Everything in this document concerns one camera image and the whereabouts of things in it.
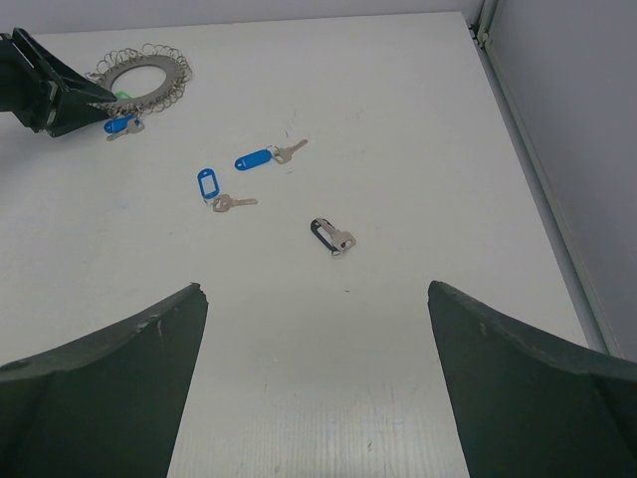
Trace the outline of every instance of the round metal ring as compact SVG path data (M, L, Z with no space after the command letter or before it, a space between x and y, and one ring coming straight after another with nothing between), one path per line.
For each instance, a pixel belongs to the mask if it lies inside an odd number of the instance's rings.
M118 110L127 110L135 107L139 110L150 108L152 105L160 103L164 98L170 96L174 91L174 85L179 83L182 78L182 67L173 58L164 55L148 55L142 57L131 58L122 63L118 63L103 74L101 74L101 83L104 88L112 91L112 85L117 78L126 72L140 67L159 68L166 74L166 79L156 90L135 98L120 98L111 106Z

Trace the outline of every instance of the gray panel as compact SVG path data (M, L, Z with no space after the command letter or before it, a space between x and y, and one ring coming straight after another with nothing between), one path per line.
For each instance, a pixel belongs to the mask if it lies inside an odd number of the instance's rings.
M462 11L473 22L483 0L3 0L0 31L90 32L396 13Z
M637 360L634 0L501 0L487 49L612 353Z

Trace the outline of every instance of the black robotic claw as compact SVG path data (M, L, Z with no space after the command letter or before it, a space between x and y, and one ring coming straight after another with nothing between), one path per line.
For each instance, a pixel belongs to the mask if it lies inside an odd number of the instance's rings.
M61 136L107 120L94 104L116 96L66 66L21 28L0 34L0 112L12 112L34 132Z

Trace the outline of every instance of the table surface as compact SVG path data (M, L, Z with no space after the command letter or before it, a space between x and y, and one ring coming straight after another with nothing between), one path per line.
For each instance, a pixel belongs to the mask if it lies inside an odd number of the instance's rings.
M147 42L194 71L113 142L0 118L0 362L189 282L208 297L170 476L467 476L432 280L585 345L460 13L39 40L80 72ZM233 167L302 138L286 165ZM259 204L213 212L204 167ZM358 244L332 259L316 217Z

